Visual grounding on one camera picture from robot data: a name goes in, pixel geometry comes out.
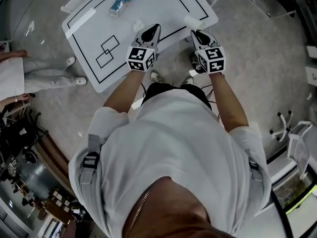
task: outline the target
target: white pants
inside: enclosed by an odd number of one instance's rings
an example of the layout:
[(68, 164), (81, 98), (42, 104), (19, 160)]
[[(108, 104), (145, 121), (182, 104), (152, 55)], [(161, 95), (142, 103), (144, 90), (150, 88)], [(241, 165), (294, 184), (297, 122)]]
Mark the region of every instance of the white pants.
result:
[(67, 68), (66, 61), (62, 63), (47, 62), (41, 59), (23, 58), (24, 93), (35, 93), (40, 90), (61, 88), (76, 85), (74, 77), (66, 76), (41, 76), (37, 71), (55, 70), (60, 73)]

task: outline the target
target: blue bottle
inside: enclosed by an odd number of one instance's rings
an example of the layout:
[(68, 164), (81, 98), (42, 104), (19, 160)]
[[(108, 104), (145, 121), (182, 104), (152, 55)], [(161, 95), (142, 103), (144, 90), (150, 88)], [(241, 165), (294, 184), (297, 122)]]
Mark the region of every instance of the blue bottle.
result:
[(131, 0), (116, 0), (113, 6), (109, 10), (109, 14), (111, 16), (118, 17), (119, 12), (123, 10), (124, 7), (130, 2)]

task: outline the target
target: shoe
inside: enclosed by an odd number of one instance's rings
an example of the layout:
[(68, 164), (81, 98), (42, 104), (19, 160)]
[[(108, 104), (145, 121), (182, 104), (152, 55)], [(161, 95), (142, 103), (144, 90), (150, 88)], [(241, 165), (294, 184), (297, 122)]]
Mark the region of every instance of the shoe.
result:
[(151, 81), (153, 83), (163, 83), (159, 73), (156, 70), (151, 71)]
[(85, 77), (75, 77), (76, 85), (85, 85), (87, 83), (87, 79)]
[(67, 67), (73, 65), (76, 62), (76, 57), (70, 57), (66, 60)]
[(188, 76), (184, 79), (183, 83), (181, 83), (180, 86), (182, 85), (193, 85), (194, 84), (194, 78), (192, 76)]

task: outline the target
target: silver chain necklace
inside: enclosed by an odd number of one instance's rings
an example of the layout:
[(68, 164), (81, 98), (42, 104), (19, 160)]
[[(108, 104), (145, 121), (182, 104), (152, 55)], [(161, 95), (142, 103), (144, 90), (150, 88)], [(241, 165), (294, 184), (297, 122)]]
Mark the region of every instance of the silver chain necklace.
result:
[(140, 214), (140, 212), (141, 212), (141, 210), (142, 210), (142, 207), (143, 207), (145, 201), (147, 200), (147, 198), (148, 198), (148, 196), (149, 196), (151, 190), (153, 189), (153, 187), (155, 186), (155, 184), (158, 182), (158, 180), (159, 180), (159, 179), (157, 179), (155, 182), (153, 182), (152, 185), (149, 187), (147, 193), (145, 193), (145, 195), (144, 195), (144, 197), (143, 197), (143, 199), (142, 199), (142, 202), (141, 202), (141, 204), (140, 204), (140, 206), (139, 206), (139, 208), (138, 208), (138, 210), (137, 210), (137, 212), (136, 212), (136, 214), (135, 214), (135, 216), (134, 216), (134, 218), (133, 218), (133, 220), (132, 220), (132, 223), (131, 223), (131, 226), (130, 226), (130, 228), (129, 228), (129, 231), (128, 231), (128, 234), (127, 234), (126, 238), (128, 238), (128, 237), (130, 236), (131, 231), (132, 231), (132, 229), (133, 229), (133, 227), (134, 227), (134, 224), (135, 224), (135, 222), (137, 221), (138, 216), (139, 216), (139, 214)]

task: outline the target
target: table top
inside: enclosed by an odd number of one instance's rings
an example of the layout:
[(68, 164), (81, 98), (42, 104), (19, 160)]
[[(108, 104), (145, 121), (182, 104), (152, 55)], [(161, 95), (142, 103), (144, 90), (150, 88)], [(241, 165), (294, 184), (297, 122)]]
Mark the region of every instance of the table top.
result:
[(115, 0), (86, 0), (63, 22), (62, 27), (88, 79), (102, 92), (129, 72), (126, 52), (136, 32), (133, 25), (161, 25), (158, 50), (188, 37), (183, 19), (191, 15), (206, 26), (218, 18), (205, 0), (131, 0), (121, 15), (108, 15)]

